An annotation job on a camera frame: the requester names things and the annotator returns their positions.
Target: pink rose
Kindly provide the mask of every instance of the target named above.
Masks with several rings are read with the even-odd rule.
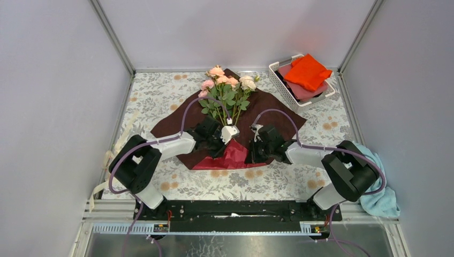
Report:
[[[224,71],[219,65],[216,65],[216,67],[212,68],[208,73],[212,76],[224,76]]]
[[[235,86],[239,83],[238,80],[235,78],[229,78],[229,80],[233,88],[235,88]]]
[[[221,83],[230,83],[230,80],[229,78],[227,78],[226,76],[221,76],[219,78],[216,79],[216,82],[218,84],[221,84]]]
[[[200,91],[200,93],[199,93],[199,97],[205,97],[205,96],[207,96],[207,95],[208,95],[208,91],[206,91],[206,90],[202,90],[202,91]]]
[[[209,80],[205,80],[203,83],[202,83],[202,90],[207,90],[207,88],[213,88],[214,87],[214,82],[209,79]]]

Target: black metal base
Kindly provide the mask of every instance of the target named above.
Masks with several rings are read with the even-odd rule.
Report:
[[[339,212],[334,213],[333,221],[342,220],[337,208]],[[320,210],[311,201],[164,200],[155,210],[144,206],[138,220],[166,221],[168,211],[172,212],[171,232],[299,231],[299,222],[324,222],[331,213],[331,209]]]

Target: wire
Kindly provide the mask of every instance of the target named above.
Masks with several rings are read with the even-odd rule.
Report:
[[[386,178],[384,176],[384,173],[382,172],[382,170],[377,166],[377,164],[375,164],[373,161],[369,160],[367,157],[365,157],[364,155],[362,154],[358,154],[358,153],[355,153],[353,151],[350,151],[350,150],[346,150],[346,149],[340,149],[340,148],[336,148],[336,147],[325,147],[325,146],[313,146],[313,145],[304,145],[303,143],[301,143],[301,141],[299,140],[299,136],[298,136],[298,128],[295,124],[295,122],[292,120],[292,118],[290,118],[290,116],[288,114],[286,114],[285,112],[281,111],[281,110],[277,110],[277,109],[267,109],[267,110],[264,110],[262,111],[259,115],[257,115],[256,119],[254,120],[254,123],[252,125],[255,125],[260,117],[268,112],[268,111],[277,111],[277,112],[280,112],[282,113],[285,117],[287,117],[287,119],[289,119],[289,121],[292,123],[293,125],[293,128],[295,129],[295,133],[296,133],[296,139],[297,139],[297,144],[299,146],[301,146],[302,148],[307,148],[307,149],[316,149],[316,150],[328,150],[328,151],[337,151],[337,152],[341,152],[341,153],[346,153],[346,154],[350,154],[350,155],[353,155],[355,157],[358,157],[360,159],[363,159],[364,161],[366,161],[369,165],[371,165],[379,174],[380,174],[380,178],[382,179],[382,184],[380,185],[380,187],[377,189],[377,190],[374,190],[372,192],[367,192],[367,193],[364,193],[363,195],[371,195],[371,194],[376,194],[376,193],[379,193],[381,192],[385,185],[386,185]],[[332,210],[331,210],[331,215],[329,217],[329,227],[330,227],[330,231],[331,231],[331,235],[332,235],[332,238],[334,239],[334,241],[337,243],[337,245],[342,249],[342,251],[344,251],[346,254],[348,254],[349,256],[353,256],[351,253],[349,253],[347,250],[345,250],[342,246],[341,246],[341,241],[338,240],[336,238],[336,236],[334,235],[333,233],[333,230],[332,230],[332,217],[333,217],[333,214],[334,214],[334,211],[336,210],[337,206],[339,206],[340,203],[337,203],[335,204],[333,207],[332,207]]]
[[[351,242],[351,241],[347,241],[347,240],[341,240],[341,239],[338,239],[337,240],[339,243],[342,243],[342,244],[345,244],[345,245],[351,245],[351,246],[354,246],[358,249],[360,249],[362,252],[364,252],[368,257],[371,257],[371,255],[366,251],[366,249],[364,249],[363,247],[361,247],[360,245],[358,245],[357,243],[354,243],[354,242]],[[313,244],[317,244],[317,243],[325,243],[325,242],[335,242],[334,240],[332,239],[320,239],[320,240],[317,240],[317,241],[314,241],[314,240],[307,240],[307,241],[302,241],[300,242],[301,244],[310,244],[310,243],[313,243]]]
[[[160,244],[160,243],[158,242],[158,240],[156,240],[155,238],[151,237],[151,239],[152,239],[152,244],[156,243],[156,245],[157,245],[157,249],[158,249],[158,251],[159,251],[159,257],[162,257],[162,247],[161,247],[161,244]]]
[[[159,251],[159,257],[162,257],[162,247],[161,247],[161,244],[156,240],[156,239],[152,239],[152,243],[156,243],[157,245],[157,249]]]
[[[168,211],[166,211],[166,213],[167,213],[167,227],[168,227],[169,223],[170,223],[170,219],[172,218],[172,211],[168,210]]]
[[[185,124],[185,120],[186,120],[186,115],[187,115],[187,111],[189,110],[189,108],[195,103],[197,102],[198,100],[202,100],[202,99],[209,99],[209,100],[213,100],[215,102],[217,102],[226,112],[227,112],[227,117],[230,119],[230,114],[227,110],[227,108],[222,104],[222,102],[216,100],[216,99],[213,99],[211,97],[207,97],[207,96],[204,96],[204,97],[198,97],[194,100],[192,100],[188,106],[186,107],[185,109],[185,112],[183,114],[183,119],[181,120],[181,129],[180,129],[180,132],[179,134],[175,135],[175,137],[172,137],[172,138],[166,138],[166,139],[162,139],[160,141],[156,140],[156,141],[151,141],[151,142],[145,142],[145,143],[141,143],[140,145],[137,145],[135,147],[133,147],[132,149],[130,149],[129,151],[127,151],[121,158],[120,160],[118,160],[118,162],[115,164],[115,166],[113,167],[111,173],[110,173],[110,177],[109,177],[109,190],[112,192],[112,194],[121,194],[121,193],[125,193],[128,191],[128,189],[124,189],[124,190],[120,190],[120,191],[117,191],[114,189],[114,187],[112,186],[112,182],[114,180],[114,176],[115,176],[115,173],[117,173],[117,170],[118,168],[120,167],[120,165],[126,160],[126,158],[128,158],[131,154],[133,154],[136,150],[142,148],[142,147],[146,147],[146,146],[151,146],[151,145],[155,145],[157,143],[165,143],[165,142],[170,142],[170,141],[173,141],[173,140],[176,140],[176,139],[179,139],[180,136],[183,134],[183,131],[184,131],[184,124]],[[128,229],[128,232],[126,233],[126,237],[125,237],[125,241],[123,243],[123,246],[122,246],[122,256],[125,256],[125,250],[126,250],[126,243],[127,243],[127,240],[128,240],[128,237],[132,231],[132,228],[134,227],[134,224],[135,222],[139,219],[139,216],[140,214],[142,213],[142,209],[143,209],[143,202],[137,197],[135,196],[134,194],[132,194],[135,199],[137,201],[140,202],[140,208],[139,208],[139,211],[137,212],[134,220],[132,221],[131,223],[131,226],[129,227]]]
[[[358,153],[355,153],[353,151],[350,151],[350,150],[346,150],[346,149],[340,149],[340,148],[336,148],[336,147],[325,147],[325,146],[313,146],[313,145],[304,145],[300,142],[299,140],[299,136],[298,136],[298,128],[295,124],[295,122],[292,120],[292,118],[290,118],[290,116],[288,114],[286,114],[285,112],[281,111],[281,110],[277,110],[277,109],[267,109],[263,112],[261,112],[259,115],[257,115],[257,118],[255,119],[254,123],[252,125],[255,125],[257,123],[257,121],[259,120],[259,118],[265,113],[265,112],[268,112],[268,111],[277,111],[277,112],[280,112],[282,113],[283,115],[285,115],[289,121],[292,123],[294,129],[295,129],[295,133],[296,133],[296,138],[297,138],[297,143],[299,146],[301,146],[302,148],[307,148],[307,149],[316,149],[316,150],[328,150],[328,151],[336,151],[336,152],[342,152],[342,153],[346,153],[346,154],[350,154],[350,155],[353,155],[355,157],[358,157],[360,159],[363,159],[365,162],[367,162],[367,164],[371,165],[379,174],[380,174],[380,178],[382,179],[382,184],[380,185],[379,189],[375,190],[375,191],[372,191],[372,192],[367,192],[367,193],[364,193],[363,195],[371,195],[371,194],[376,194],[378,192],[381,192],[385,185],[386,185],[386,178],[382,172],[382,170],[377,166],[377,164],[375,164],[373,161],[369,160],[367,157],[365,157],[364,155],[362,154],[358,154]]]
[[[222,106],[222,108],[227,111],[227,108],[222,104],[222,102],[216,100],[216,99],[213,99],[211,97],[207,97],[207,96],[204,96],[204,97],[198,97],[194,100],[192,100],[188,106],[186,107],[185,109],[185,112],[183,114],[183,119],[181,120],[181,129],[180,129],[180,132],[179,134],[182,135],[183,134],[183,131],[184,131],[184,124],[185,124],[185,120],[186,120],[186,116],[187,116],[187,111],[189,110],[189,108],[195,103],[197,102],[198,100],[202,100],[202,99],[209,99],[209,100],[213,100],[215,102],[217,102],[219,105]],[[230,119],[230,114],[229,112],[227,111],[227,117]],[[112,182],[114,180],[114,176],[115,176],[115,173],[117,173],[117,170],[118,168],[120,167],[120,165],[126,160],[126,158],[128,158],[132,153],[134,153],[136,150],[142,148],[142,147],[146,147],[146,146],[151,146],[151,145],[155,145],[157,143],[165,143],[165,142],[170,142],[170,141],[173,141],[173,140],[176,140],[176,139],[179,139],[180,138],[180,135],[175,135],[175,137],[172,137],[172,138],[166,138],[166,139],[162,139],[161,141],[150,141],[150,142],[145,142],[145,143],[141,143],[140,145],[137,145],[135,147],[133,147],[131,150],[127,151],[121,158],[120,160],[118,160],[117,164],[115,164],[115,166],[113,167],[111,173],[110,173],[110,178],[109,178],[109,190],[113,193],[113,194],[121,194],[121,193],[125,193],[128,191],[128,189],[124,189],[124,190],[120,190],[120,191],[116,191],[113,187],[112,187]]]
[[[342,249],[342,251],[344,251],[346,254],[348,254],[349,256],[353,256],[353,254],[351,254],[350,252],[348,252],[346,249],[344,249],[342,247],[342,245],[340,244],[341,241],[339,241],[336,236],[334,235],[334,232],[332,230],[332,216],[334,215],[334,211],[336,210],[337,206],[339,206],[339,203],[335,204],[333,207],[332,207],[332,210],[331,210],[331,215],[329,215],[329,230],[331,232],[331,235],[332,235],[332,238],[334,239],[334,241],[337,243],[337,245],[339,246],[339,248]]]
[[[137,212],[137,214],[136,214],[134,220],[132,221],[131,225],[129,226],[128,231],[127,231],[127,233],[126,233],[125,241],[123,242],[123,246],[122,246],[122,256],[125,256],[126,243],[127,243],[128,239],[129,239],[129,235],[131,234],[131,231],[132,231],[132,228],[134,227],[134,224],[135,224],[136,221],[139,219],[140,214],[142,213],[142,210],[143,210],[143,202],[140,201],[139,211]]]
[[[327,215],[327,216],[326,216],[326,219],[325,219],[325,223],[324,223],[323,226],[327,226],[327,225],[328,225],[328,222],[329,222],[329,216]]]

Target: patterned table mat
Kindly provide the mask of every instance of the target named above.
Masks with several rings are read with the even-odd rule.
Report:
[[[259,75],[261,79],[257,87],[286,104],[267,72],[239,72],[239,75]],[[204,80],[206,76],[203,72],[137,73],[120,134],[137,110],[139,115],[128,138],[139,134],[148,140],[154,139],[149,131],[186,98],[200,90]],[[304,143],[336,145],[342,140],[353,140],[335,75],[328,81],[336,93],[330,99],[298,113],[307,119],[299,130],[299,137]],[[114,181],[116,190],[123,189],[118,181]],[[302,164],[287,165],[273,161],[268,166],[251,169],[195,171],[173,157],[159,163],[152,183],[171,200],[306,200],[330,180],[323,169]],[[114,195],[106,188],[102,199],[133,199],[133,196],[129,193]]]

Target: white wall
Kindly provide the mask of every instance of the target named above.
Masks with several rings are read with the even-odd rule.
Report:
[[[67,256],[128,74],[89,1],[0,6],[0,255]]]
[[[454,2],[385,1],[345,72],[412,256],[452,256]]]
[[[267,67],[311,53],[338,67],[374,0],[101,0],[137,69]]]

